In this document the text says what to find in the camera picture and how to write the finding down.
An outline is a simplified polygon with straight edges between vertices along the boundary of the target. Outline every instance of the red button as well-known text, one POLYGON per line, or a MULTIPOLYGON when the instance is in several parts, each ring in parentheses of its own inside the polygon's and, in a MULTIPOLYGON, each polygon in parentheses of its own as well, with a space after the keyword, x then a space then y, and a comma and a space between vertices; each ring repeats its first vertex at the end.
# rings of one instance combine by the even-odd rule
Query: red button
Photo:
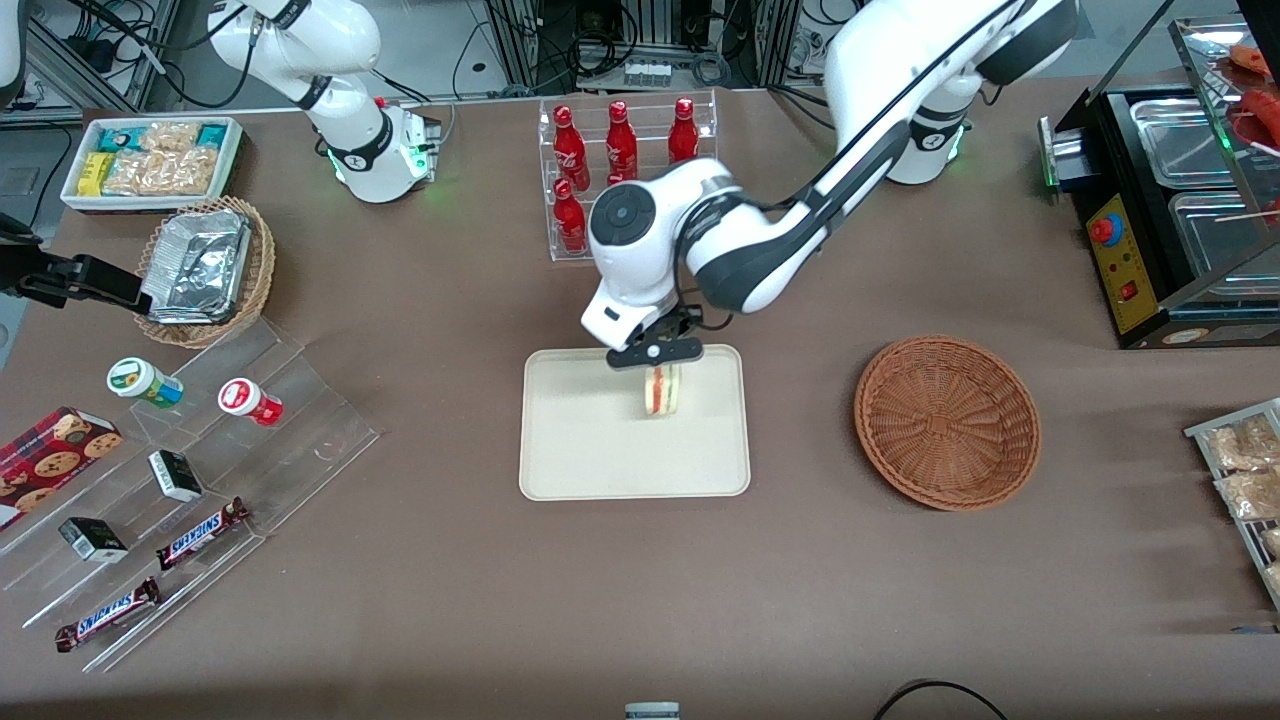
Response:
POLYGON ((1089 238, 1092 238, 1093 242, 1102 245, 1103 242, 1111 240, 1115 231, 1116 227, 1111 223, 1111 220, 1102 218, 1089 227, 1089 238))

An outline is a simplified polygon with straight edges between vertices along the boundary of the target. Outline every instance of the wicker basket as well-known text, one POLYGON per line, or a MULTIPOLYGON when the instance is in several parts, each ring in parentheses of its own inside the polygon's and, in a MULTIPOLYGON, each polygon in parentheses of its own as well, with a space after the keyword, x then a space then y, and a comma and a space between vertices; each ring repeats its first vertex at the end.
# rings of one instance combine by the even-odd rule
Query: wicker basket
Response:
POLYGON ((882 350, 858 380, 854 425, 890 484, 940 510, 995 507, 1039 461, 1027 387, 991 352, 946 336, 882 350))
MULTIPOLYGON (((147 320, 142 315, 136 316, 134 320, 138 323, 138 327, 151 340, 191 350, 204 350, 244 319, 257 315, 262 310, 262 306, 266 305, 266 296, 271 291, 271 272, 275 270, 275 241, 271 238, 271 228, 266 227, 266 223, 262 222, 262 215, 252 205, 237 197, 219 197, 216 200, 201 201, 179 210, 178 214, 211 213, 214 210, 236 210, 253 223, 253 233, 250 238, 250 254, 244 260, 244 277, 241 279, 236 315, 221 325, 161 325, 147 320)), ((140 277, 146 277, 147 268, 151 265, 151 254, 155 251, 156 238, 160 236, 161 227, 164 227, 164 223, 151 233, 151 241, 147 242, 147 247, 142 251, 142 259, 138 260, 140 277)))

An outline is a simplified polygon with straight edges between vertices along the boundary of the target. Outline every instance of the yellow control panel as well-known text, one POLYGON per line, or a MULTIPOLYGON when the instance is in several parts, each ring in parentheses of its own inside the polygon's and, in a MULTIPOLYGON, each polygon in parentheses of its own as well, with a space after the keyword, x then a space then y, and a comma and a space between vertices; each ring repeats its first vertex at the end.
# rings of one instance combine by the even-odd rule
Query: yellow control panel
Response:
POLYGON ((1102 287, 1115 315, 1116 327, 1126 333, 1160 310, 1156 293, 1142 264, 1142 254, 1129 227, 1120 196, 1112 197, 1084 227, 1093 256, 1098 260, 1102 287))

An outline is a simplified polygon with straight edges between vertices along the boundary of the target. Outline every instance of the small black box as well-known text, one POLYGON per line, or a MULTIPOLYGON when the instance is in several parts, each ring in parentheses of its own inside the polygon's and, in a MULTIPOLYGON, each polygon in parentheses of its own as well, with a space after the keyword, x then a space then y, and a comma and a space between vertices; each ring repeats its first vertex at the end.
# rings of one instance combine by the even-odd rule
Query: small black box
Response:
POLYGON ((151 461, 151 474, 160 483, 160 492, 180 502, 200 500, 200 480, 180 452, 157 450, 147 459, 151 461))
POLYGON ((58 527, 58 532, 70 543, 81 560, 119 562, 128 553, 128 548, 115 537, 111 527, 95 518, 68 518, 58 527))

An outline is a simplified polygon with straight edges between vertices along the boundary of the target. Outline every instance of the brown table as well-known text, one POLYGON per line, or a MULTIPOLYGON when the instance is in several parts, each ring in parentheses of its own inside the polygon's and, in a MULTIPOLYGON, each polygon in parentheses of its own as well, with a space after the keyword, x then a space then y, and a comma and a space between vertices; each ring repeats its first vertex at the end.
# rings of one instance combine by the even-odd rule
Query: brown table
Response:
MULTIPOLYGON (((1078 90, 978 108, 945 177, 879 188, 716 338, 742 355, 751 439, 727 500, 520 495, 524 361, 594 345, 577 318, 598 279, 547 258, 534 102, 462 108, 439 181, 387 206, 334 182, 302 114, 243 115, 237 193, 279 243, 268 315, 385 436, 109 674, 0 594, 0 702, 20 703, 0 716, 609 719, 673 698, 690 720, 863 719, 922 676, 1021 719, 1274 716, 1280 638, 1228 633, 1274 615, 1180 429, 1280 395, 1277 356, 1115 350, 1071 210, 1038 191, 1034 120, 1078 90), (997 510, 908 501, 851 433, 861 366, 937 332, 997 352, 1039 405, 1039 470, 997 510)), ((758 197, 832 151, 764 92, 719 100, 721 156, 758 197)), ((55 249, 132 265, 155 222, 68 213, 55 249)), ((123 411, 101 378, 128 354, 186 357, 125 313, 33 306, 0 437, 58 404, 123 411)), ((986 717, 945 692, 897 717, 986 717)))

